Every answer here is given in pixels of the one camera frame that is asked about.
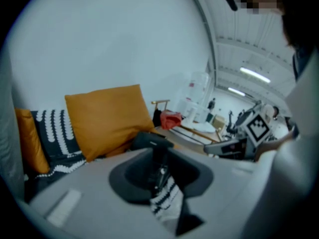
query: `ceiling light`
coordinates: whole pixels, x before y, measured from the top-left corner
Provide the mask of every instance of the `ceiling light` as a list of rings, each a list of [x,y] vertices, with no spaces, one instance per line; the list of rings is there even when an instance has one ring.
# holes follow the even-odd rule
[[[243,93],[243,92],[241,92],[241,91],[238,91],[238,90],[235,90],[235,89],[233,89],[233,88],[228,88],[228,90],[229,91],[231,91],[231,92],[234,92],[234,93],[236,93],[236,94],[239,94],[239,95],[241,95],[241,96],[245,96],[245,93]]]
[[[258,74],[256,72],[254,72],[252,70],[249,70],[247,68],[241,67],[240,71],[245,73],[245,74],[249,74],[251,76],[254,76],[254,77],[258,78],[259,80],[262,80],[264,82],[270,83],[270,80],[268,78],[266,78],[265,76],[262,76],[262,75],[260,75],[260,74]]]

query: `gray surface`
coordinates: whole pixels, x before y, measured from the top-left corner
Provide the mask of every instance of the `gray surface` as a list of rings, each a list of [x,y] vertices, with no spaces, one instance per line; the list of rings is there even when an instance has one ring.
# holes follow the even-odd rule
[[[74,239],[68,233],[58,229],[51,223],[47,222],[42,216],[39,215],[24,201],[16,201],[20,209],[23,211],[27,219],[36,227],[36,229],[47,239]]]
[[[72,174],[63,177],[49,188],[34,197],[30,205],[45,216],[55,202],[69,189],[83,193],[80,203],[65,224],[64,230],[78,238],[172,238],[160,222],[155,219],[149,206],[139,206],[124,202],[112,190],[108,176],[116,165],[138,155],[139,151],[129,152],[100,162],[90,163]],[[192,213],[199,215],[206,223],[185,234],[185,238],[207,237],[223,231],[228,236],[239,235],[247,219],[254,199],[257,199],[267,179],[267,171],[259,180],[259,187],[250,189],[249,184],[256,177],[259,164],[226,159],[213,159],[194,152],[183,152],[196,161],[209,166],[214,174],[213,183],[201,197],[188,200]],[[269,170],[271,162],[264,164]],[[243,202],[233,213],[234,229],[229,232],[229,222],[225,222],[225,209],[234,204],[243,190]]]
[[[4,45],[0,53],[0,175],[13,195],[24,199],[20,139],[11,89],[11,62]]]

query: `person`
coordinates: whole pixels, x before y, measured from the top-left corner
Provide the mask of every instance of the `person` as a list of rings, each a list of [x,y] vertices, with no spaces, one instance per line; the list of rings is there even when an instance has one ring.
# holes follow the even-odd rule
[[[319,21],[317,0],[240,0],[241,5],[254,12],[268,10],[280,14],[283,22],[283,33],[288,45],[293,47],[293,69],[296,80],[302,74],[308,60],[319,44]],[[286,141],[297,138],[299,131],[294,127],[286,136],[276,141],[262,143],[255,160],[270,150],[277,150]]]
[[[277,106],[271,106],[269,104],[263,105],[261,108],[261,114],[264,116],[264,119],[269,124],[272,118],[276,118],[279,113]]]
[[[216,103],[216,102],[215,102],[215,98],[213,98],[213,100],[209,102],[207,108],[210,110],[210,113],[212,113],[212,111],[214,110],[214,108],[215,108],[215,103]]]

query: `yellow pillow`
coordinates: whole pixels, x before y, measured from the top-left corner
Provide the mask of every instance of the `yellow pillow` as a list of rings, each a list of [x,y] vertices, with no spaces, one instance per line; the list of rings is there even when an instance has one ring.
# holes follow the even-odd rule
[[[154,128],[139,85],[66,95],[65,100],[87,161],[123,153],[139,131]]]
[[[15,115],[19,127],[23,159],[34,171],[48,173],[50,167],[44,156],[30,110],[15,109]]]

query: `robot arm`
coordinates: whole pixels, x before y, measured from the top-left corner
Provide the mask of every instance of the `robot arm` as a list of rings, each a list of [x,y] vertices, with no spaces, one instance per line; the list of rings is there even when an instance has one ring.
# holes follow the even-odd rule
[[[226,128],[226,131],[230,134],[236,134],[237,133],[237,130],[235,128],[232,128],[232,122],[231,122],[231,117],[233,115],[233,112],[230,111],[229,112],[229,123],[228,123],[228,126]]]
[[[232,155],[236,159],[254,159],[257,147],[271,133],[261,112],[246,115],[236,130],[236,139],[206,145],[204,151],[218,156]]]

